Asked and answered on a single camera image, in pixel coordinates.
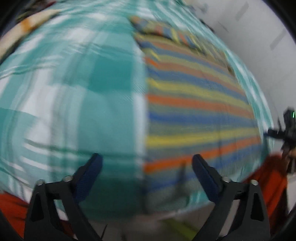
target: blue stripe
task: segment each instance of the blue stripe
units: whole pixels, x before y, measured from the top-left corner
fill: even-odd
[[[178,81],[178,82],[190,83],[208,90],[217,90],[219,92],[222,92],[234,98],[240,99],[244,101],[246,104],[249,103],[246,96],[236,91],[230,90],[219,83],[207,80],[205,78],[196,77],[196,76],[186,74],[184,72],[179,72],[179,71],[163,71],[158,69],[155,70],[154,67],[151,67],[148,65],[147,65],[147,70],[148,70],[148,75],[155,80]]]
[[[147,26],[147,24],[148,24],[148,21],[146,20],[146,19],[141,19],[140,21],[138,21],[137,23],[136,23],[136,25],[137,25],[137,29],[140,31],[140,32],[142,32],[142,29],[143,28],[145,28],[146,26]]]
[[[165,37],[167,37],[168,39],[173,39],[172,33],[169,28],[163,27],[163,35],[165,35]]]
[[[158,48],[158,47],[155,47],[149,41],[142,41],[141,40],[139,42],[139,45],[140,45],[141,48],[151,48],[158,55],[169,55],[169,56],[173,56],[173,57],[180,58],[180,59],[186,59],[186,60],[191,61],[193,63],[202,64],[202,65],[204,65],[206,67],[209,67],[211,69],[214,69],[215,71],[217,71],[217,72],[219,72],[221,74],[227,75],[229,78],[233,79],[233,76],[230,75],[228,71],[224,71],[224,70],[222,70],[219,67],[215,67],[213,64],[208,63],[208,62],[206,62],[206,61],[204,61],[202,59],[199,59],[198,57],[193,57],[191,55],[182,54],[182,53],[173,52],[173,51],[170,51],[170,50],[165,50],[165,49],[162,49],[162,48]]]
[[[188,44],[189,44],[189,46],[190,46],[191,48],[194,48],[194,49],[197,48],[196,45],[192,42],[191,38],[189,38],[189,36],[185,35],[184,37],[185,37],[185,39],[187,40],[187,42],[188,42]]]
[[[185,115],[182,113],[159,114],[155,112],[149,112],[149,119],[152,121],[165,122],[168,124],[257,127],[256,120],[220,113],[215,113],[215,115]]]
[[[176,155],[194,155],[196,153],[200,153],[204,150],[212,150],[216,148],[221,148],[222,146],[233,144],[238,141],[249,139],[250,137],[241,137],[241,138],[231,138],[226,140],[218,140],[211,143],[201,143],[197,145],[192,146],[183,146],[182,148],[178,148],[177,150],[173,150],[173,148],[165,148],[164,153],[160,153],[157,150],[147,150],[148,157],[146,159],[147,162],[154,162],[158,159],[169,159],[169,158],[175,158]]]
[[[261,149],[262,149],[262,145],[253,145],[253,146],[241,149],[235,153],[231,153],[225,156],[220,156],[216,159],[216,161],[213,161],[213,162],[211,161],[211,166],[216,169],[226,167],[230,163],[235,163],[240,159],[245,158],[251,152],[257,152],[257,151],[260,151]],[[174,178],[174,179],[162,181],[161,183],[157,180],[151,180],[151,182],[149,183],[149,186],[145,191],[146,192],[157,191],[162,188],[177,185],[178,183],[185,183],[187,181],[190,181],[190,179],[192,178],[196,178],[196,175],[193,171],[185,174],[184,176],[182,176],[182,178]]]

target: person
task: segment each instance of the person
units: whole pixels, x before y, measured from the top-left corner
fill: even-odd
[[[287,173],[289,163],[296,159],[296,148],[284,147],[283,152],[272,153],[246,182],[257,180],[261,188],[269,217],[271,234],[284,223],[287,211]]]

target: blue gripper pad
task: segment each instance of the blue gripper pad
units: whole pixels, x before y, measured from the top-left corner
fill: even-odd
[[[103,157],[93,154],[89,161],[73,175],[74,193],[73,198],[77,203],[85,200],[103,167]]]
[[[205,165],[207,169],[212,168],[208,166],[206,161],[200,155],[193,156],[192,168],[193,168],[193,171],[195,172],[196,177],[198,178],[200,184],[202,185],[202,188],[204,189],[208,199],[211,202],[217,203],[217,201],[219,200],[220,189],[219,189],[219,186],[214,181],[211,174],[206,169]]]

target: metal screw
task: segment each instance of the metal screw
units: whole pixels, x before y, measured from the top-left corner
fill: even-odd
[[[229,183],[229,182],[231,182],[231,179],[227,176],[224,176],[224,177],[222,177],[222,181]]]
[[[69,181],[72,181],[72,179],[73,179],[72,176],[65,176],[65,177],[63,178],[63,181],[67,183],[67,182],[69,182]]]
[[[37,182],[36,182],[36,184],[38,185],[38,186],[40,186],[40,185],[42,185],[42,184],[44,184],[45,182],[44,182],[44,180],[43,179],[40,179],[40,180],[38,180]]]
[[[251,180],[250,183],[253,184],[254,186],[258,185],[258,182],[256,180]]]

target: multicolored striped fabric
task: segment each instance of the multicolored striped fabric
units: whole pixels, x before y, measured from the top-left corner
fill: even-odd
[[[135,29],[142,34],[152,34],[166,37],[174,41],[176,44],[185,45],[195,50],[197,54],[206,55],[209,60],[231,69],[224,52],[207,41],[205,38],[198,37],[189,31],[181,31],[173,28],[166,22],[147,20],[138,16],[132,16],[130,21]]]
[[[194,154],[223,173],[259,158],[262,149],[253,110],[228,68],[161,32],[134,36],[148,71],[149,160],[144,172],[150,212],[169,202],[174,190],[174,199],[183,203],[198,191],[191,168]]]

